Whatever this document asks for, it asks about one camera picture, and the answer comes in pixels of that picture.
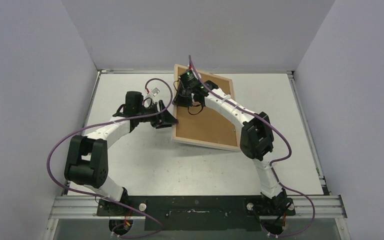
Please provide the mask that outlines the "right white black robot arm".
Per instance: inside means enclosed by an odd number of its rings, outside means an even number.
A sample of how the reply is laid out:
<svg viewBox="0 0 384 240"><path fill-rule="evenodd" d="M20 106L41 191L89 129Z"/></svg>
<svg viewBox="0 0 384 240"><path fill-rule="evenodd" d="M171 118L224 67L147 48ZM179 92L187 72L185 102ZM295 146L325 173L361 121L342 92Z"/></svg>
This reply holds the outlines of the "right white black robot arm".
<svg viewBox="0 0 384 240"><path fill-rule="evenodd" d="M263 215L293 216L295 206L274 173L274 132L265 112L249 110L234 99L232 80L204 73L199 79L191 67L174 68L174 116L178 124L172 139L191 145L241 151L253 160L262 199L253 210Z"/></svg>

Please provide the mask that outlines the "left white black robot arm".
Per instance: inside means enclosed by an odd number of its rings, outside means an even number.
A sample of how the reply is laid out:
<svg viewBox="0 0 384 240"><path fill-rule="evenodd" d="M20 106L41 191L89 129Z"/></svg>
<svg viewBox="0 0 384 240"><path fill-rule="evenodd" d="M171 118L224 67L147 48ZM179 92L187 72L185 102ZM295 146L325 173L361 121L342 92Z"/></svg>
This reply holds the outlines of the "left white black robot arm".
<svg viewBox="0 0 384 240"><path fill-rule="evenodd" d="M110 202L111 211L124 215L129 210L128 191L109 177L109 148L140 123L150 123L155 129L163 129L178 122L164 102L154 101L151 93L143 96L139 91L128 91L125 103L112 115L108 125L70 139L64 177L105 197Z"/></svg>

